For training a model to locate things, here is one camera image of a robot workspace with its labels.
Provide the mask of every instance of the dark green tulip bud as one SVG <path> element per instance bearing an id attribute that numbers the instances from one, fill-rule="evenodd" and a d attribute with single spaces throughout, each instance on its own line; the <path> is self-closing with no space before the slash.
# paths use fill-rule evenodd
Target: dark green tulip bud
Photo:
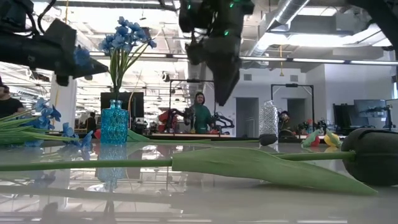
<path id="1" fill-rule="evenodd" d="M 369 185 L 398 185 L 398 133 L 360 128 L 344 139 L 341 151 L 355 151 L 355 159 L 343 160 L 355 179 Z"/>

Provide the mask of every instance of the man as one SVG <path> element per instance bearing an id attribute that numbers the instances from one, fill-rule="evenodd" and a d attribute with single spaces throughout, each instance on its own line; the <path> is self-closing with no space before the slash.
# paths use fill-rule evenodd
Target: man
<path id="1" fill-rule="evenodd" d="M 0 80 L 0 118 L 21 113 L 24 110 L 24 105 L 19 100 L 11 98 L 10 89 Z"/>
<path id="2" fill-rule="evenodd" d="M 206 134 L 207 125 L 210 125 L 210 127 L 213 126 L 210 111 L 203 104 L 205 104 L 205 96 L 203 93 L 198 92 L 195 95 L 195 103 L 191 106 L 191 109 L 195 112 L 195 123 L 193 124 L 193 128 L 197 134 Z"/>
<path id="3" fill-rule="evenodd" d="M 93 131 L 93 133 L 95 133 L 95 131 L 97 130 L 97 124 L 95 121 L 95 113 L 94 112 L 91 112 L 90 117 L 87 118 L 86 128 L 87 128 L 87 133 L 89 133 L 90 131 Z"/>

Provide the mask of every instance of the green shirt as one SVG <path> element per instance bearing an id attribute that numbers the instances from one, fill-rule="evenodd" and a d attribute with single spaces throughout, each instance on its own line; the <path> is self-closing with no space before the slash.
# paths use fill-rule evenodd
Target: green shirt
<path id="1" fill-rule="evenodd" d="M 195 132 L 197 134 L 206 134 L 207 125 L 211 124 L 211 113 L 209 109 L 201 104 L 194 104 L 192 108 L 195 110 Z"/>

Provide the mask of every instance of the green tulip stem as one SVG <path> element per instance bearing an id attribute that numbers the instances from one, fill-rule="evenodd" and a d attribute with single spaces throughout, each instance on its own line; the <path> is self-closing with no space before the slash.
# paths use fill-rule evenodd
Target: green tulip stem
<path id="1" fill-rule="evenodd" d="M 274 154 L 274 156 L 290 161 L 317 161 L 332 159 L 354 159 L 355 152 L 323 152 L 300 154 Z M 69 161 L 69 162 L 35 162 L 31 164 L 0 165 L 0 172 L 56 170 L 79 168 L 106 168 L 106 167 L 168 167 L 173 165 L 172 159 L 164 160 L 108 160 L 108 161 Z"/>

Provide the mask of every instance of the white column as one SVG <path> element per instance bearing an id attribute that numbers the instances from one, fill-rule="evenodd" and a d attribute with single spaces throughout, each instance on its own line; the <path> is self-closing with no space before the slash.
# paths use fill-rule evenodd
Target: white column
<path id="1" fill-rule="evenodd" d="M 69 127 L 75 127 L 77 81 L 70 77 L 68 86 L 60 86 L 53 75 L 51 80 L 50 106 L 61 113 L 61 122 L 54 122 L 56 131 L 62 131 L 62 124 L 68 122 Z"/>

